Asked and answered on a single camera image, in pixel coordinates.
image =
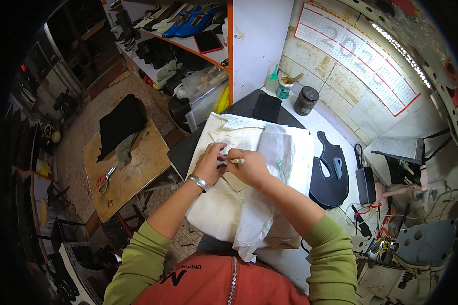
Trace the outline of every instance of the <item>person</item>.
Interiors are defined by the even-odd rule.
[[[164,259],[193,201],[204,190],[187,180],[134,233],[122,264],[105,290],[104,304],[357,304],[357,267],[350,236],[310,198],[272,176],[258,152],[209,144],[193,175],[213,186],[229,171],[266,196],[312,247],[309,296],[283,275],[257,261],[197,251],[166,275]],[[243,164],[216,161],[244,159]]]

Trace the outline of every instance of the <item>red-handled scissors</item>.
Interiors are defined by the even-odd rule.
[[[114,172],[116,167],[117,167],[117,164],[113,168],[111,168],[110,171],[108,171],[108,173],[106,173],[105,175],[100,175],[97,178],[97,182],[95,183],[95,186],[97,187],[99,193],[103,194],[107,192],[110,175]]]

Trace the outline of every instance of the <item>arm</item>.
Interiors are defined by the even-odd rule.
[[[214,185],[226,172],[226,168],[217,169],[216,165],[218,159],[226,159],[219,153],[224,147],[224,143],[210,144],[193,174]],[[131,304],[143,290],[160,280],[171,239],[202,190],[195,182],[186,181],[134,233],[122,253],[122,264],[105,290],[104,305]]]
[[[309,301],[314,305],[357,304],[357,268],[351,238],[309,197],[272,176],[258,152],[229,150],[227,170],[267,197],[312,247]]]

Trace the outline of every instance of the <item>tiled floor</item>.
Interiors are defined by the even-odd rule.
[[[162,136],[165,136],[175,128],[165,115],[161,113],[151,95],[144,89],[134,75],[130,75],[110,88],[105,89],[92,101],[86,104],[83,111],[75,118],[68,130],[64,132],[56,152],[60,187],[63,189],[66,186],[70,186],[68,198],[72,201],[74,208],[71,208],[69,212],[71,214],[77,214],[77,217],[73,216],[73,218],[78,218],[80,221],[86,222],[95,211],[86,178],[83,162],[83,148],[99,131],[100,118],[110,113],[110,111],[129,93],[134,94],[143,101],[149,116]],[[164,202],[173,192],[174,189],[172,189],[171,186],[155,190],[148,201],[145,216],[150,215],[156,207]],[[127,216],[133,215],[132,204],[138,204],[136,198],[133,198],[121,209],[121,214]],[[166,256],[165,266],[169,267],[169,265],[174,265],[191,253],[194,253],[201,236],[202,233],[194,229],[185,220],[182,224],[182,228],[175,236],[168,255]],[[97,230],[93,236],[86,238],[102,240],[103,236],[102,232]]]

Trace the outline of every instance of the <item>fluorescent light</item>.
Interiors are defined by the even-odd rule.
[[[391,45],[393,45],[399,51],[399,53],[402,54],[405,60],[407,60],[409,64],[411,64],[411,66],[414,68],[414,70],[417,72],[419,77],[421,77],[426,87],[431,89],[431,84],[427,80],[425,74],[422,72],[422,69],[419,67],[419,65],[416,64],[416,62],[412,59],[409,53],[403,48],[403,46],[401,46],[400,43],[398,43],[398,41],[396,41],[389,33],[387,33],[385,30],[383,30],[378,25],[372,23],[372,27],[375,28],[380,34],[382,34],[382,36],[384,36],[391,43]]]

